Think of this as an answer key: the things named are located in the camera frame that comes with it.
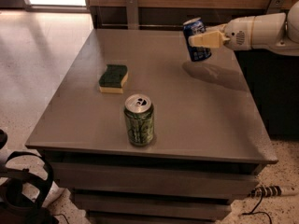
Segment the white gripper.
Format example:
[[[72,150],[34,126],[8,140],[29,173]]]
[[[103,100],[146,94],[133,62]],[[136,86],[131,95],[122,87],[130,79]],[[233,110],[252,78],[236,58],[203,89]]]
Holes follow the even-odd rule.
[[[232,50],[250,50],[251,35],[255,17],[243,17],[215,26],[208,26],[206,32],[188,38],[191,47],[218,49],[224,45]]]

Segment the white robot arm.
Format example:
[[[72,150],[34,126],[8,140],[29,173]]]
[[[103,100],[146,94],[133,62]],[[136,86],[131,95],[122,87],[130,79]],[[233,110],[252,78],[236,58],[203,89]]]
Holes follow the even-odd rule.
[[[288,13],[242,17],[209,27],[188,38],[191,47],[251,50],[266,49],[285,56],[299,56],[299,1]]]

